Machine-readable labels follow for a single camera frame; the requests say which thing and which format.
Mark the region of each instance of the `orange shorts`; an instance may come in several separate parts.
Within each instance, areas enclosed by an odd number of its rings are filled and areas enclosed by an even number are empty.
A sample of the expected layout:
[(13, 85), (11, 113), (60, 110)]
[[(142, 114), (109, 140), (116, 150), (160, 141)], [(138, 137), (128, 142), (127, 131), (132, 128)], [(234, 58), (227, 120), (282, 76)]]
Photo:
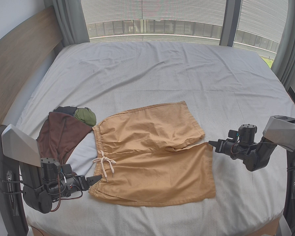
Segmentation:
[(215, 196), (212, 146), (184, 101), (127, 110), (93, 127), (94, 175), (89, 193), (128, 206), (171, 206)]

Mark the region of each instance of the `drawstring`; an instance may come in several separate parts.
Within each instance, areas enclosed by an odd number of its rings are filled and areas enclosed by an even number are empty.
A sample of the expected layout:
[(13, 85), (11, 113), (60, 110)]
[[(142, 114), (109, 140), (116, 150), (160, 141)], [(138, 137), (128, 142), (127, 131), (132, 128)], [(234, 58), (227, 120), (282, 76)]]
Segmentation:
[(100, 152), (102, 153), (102, 158), (96, 158), (96, 159), (94, 159), (94, 160), (93, 160), (93, 163), (101, 162), (102, 170), (103, 170), (103, 172), (104, 172), (104, 176), (105, 176), (106, 181), (107, 181), (107, 183), (108, 183), (108, 180), (107, 180), (107, 174), (106, 174), (106, 171), (105, 171), (105, 169), (104, 169), (104, 164), (103, 164), (103, 162), (104, 162), (104, 161), (107, 161), (107, 162), (109, 163), (109, 166), (110, 166), (111, 172), (113, 173), (113, 176), (114, 176), (114, 172), (115, 172), (115, 171), (114, 171), (114, 168), (113, 168), (113, 166), (111, 165), (111, 163), (116, 163), (116, 161), (115, 161), (115, 160), (112, 160), (112, 159), (109, 159), (108, 157), (104, 156), (104, 152), (103, 152), (102, 150), (100, 150)]

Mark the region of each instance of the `clothing pile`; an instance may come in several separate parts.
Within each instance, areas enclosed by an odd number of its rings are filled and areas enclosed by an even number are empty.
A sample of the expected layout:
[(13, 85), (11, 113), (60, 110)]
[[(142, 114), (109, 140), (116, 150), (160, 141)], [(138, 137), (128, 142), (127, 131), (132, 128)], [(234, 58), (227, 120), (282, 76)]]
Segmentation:
[(213, 147), (199, 144), (205, 132), (184, 101), (127, 110), (98, 125), (88, 108), (59, 107), (37, 139), (41, 157), (64, 164), (92, 130), (98, 151), (94, 175), (104, 175), (89, 189), (96, 198), (157, 207), (215, 197)]

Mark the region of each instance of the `mattress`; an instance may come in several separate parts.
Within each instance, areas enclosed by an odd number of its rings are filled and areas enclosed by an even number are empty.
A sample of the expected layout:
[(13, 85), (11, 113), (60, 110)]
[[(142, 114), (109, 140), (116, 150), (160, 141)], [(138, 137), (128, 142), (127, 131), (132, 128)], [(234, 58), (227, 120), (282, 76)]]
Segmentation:
[[(204, 129), (202, 142), (226, 139), (241, 124), (270, 116), (295, 118), (295, 105), (257, 53), (232, 47), (167, 41), (83, 43), (64, 48), (33, 92), (17, 127), (33, 138), (58, 106), (88, 107), (98, 122), (123, 110), (186, 101)], [(93, 175), (93, 134), (69, 159)], [(286, 151), (250, 172), (242, 161), (213, 153), (216, 197), (168, 207), (127, 207), (87, 192), (41, 214), (24, 204), (28, 223), (57, 235), (245, 235), (280, 216), (286, 194)]]

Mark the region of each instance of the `wooden bed frame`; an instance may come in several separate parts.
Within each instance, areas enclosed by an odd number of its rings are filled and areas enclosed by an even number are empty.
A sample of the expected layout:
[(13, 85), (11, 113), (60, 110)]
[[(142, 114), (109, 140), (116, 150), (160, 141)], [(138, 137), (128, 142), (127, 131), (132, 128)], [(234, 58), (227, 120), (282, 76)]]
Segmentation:
[[(0, 39), (0, 123), (29, 76), (62, 40), (53, 7), (22, 22)], [(279, 218), (249, 236), (274, 235)], [(47, 234), (33, 228), (35, 236)]]

